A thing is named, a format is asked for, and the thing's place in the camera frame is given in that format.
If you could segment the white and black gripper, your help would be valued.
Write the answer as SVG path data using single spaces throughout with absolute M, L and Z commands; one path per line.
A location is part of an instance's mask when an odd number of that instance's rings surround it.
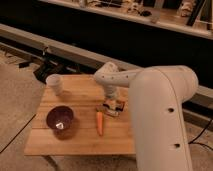
M 125 102 L 121 100 L 107 98 L 103 102 L 103 106 L 105 107 L 105 113 L 107 115 L 117 117 L 119 113 L 123 111 Z

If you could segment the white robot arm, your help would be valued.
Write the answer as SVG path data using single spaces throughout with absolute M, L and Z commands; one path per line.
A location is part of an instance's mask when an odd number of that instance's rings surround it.
M 182 104 L 198 88 L 195 72 L 183 65 L 120 71 L 105 63 L 94 79 L 114 97 L 128 89 L 138 171 L 193 171 Z

